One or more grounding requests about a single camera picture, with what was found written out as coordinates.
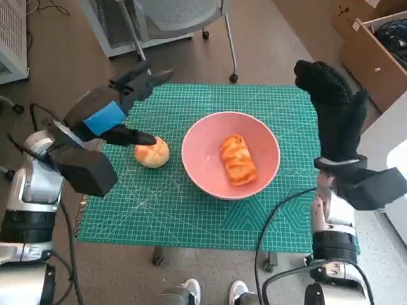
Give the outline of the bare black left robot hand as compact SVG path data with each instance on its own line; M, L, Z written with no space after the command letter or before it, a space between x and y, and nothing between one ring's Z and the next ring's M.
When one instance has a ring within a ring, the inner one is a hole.
M90 90L65 115L66 126L84 142L102 139L118 146L155 145L155 136L123 124L135 102L149 98L155 87L174 74L172 69L152 74L150 67L143 60L135 69L110 79L108 85Z

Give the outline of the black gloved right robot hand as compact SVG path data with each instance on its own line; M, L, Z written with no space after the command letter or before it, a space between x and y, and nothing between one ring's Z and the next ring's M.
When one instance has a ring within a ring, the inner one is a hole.
M335 163L357 160L368 93L354 93L346 79L321 62L297 61L295 84L310 95L317 113L321 157Z

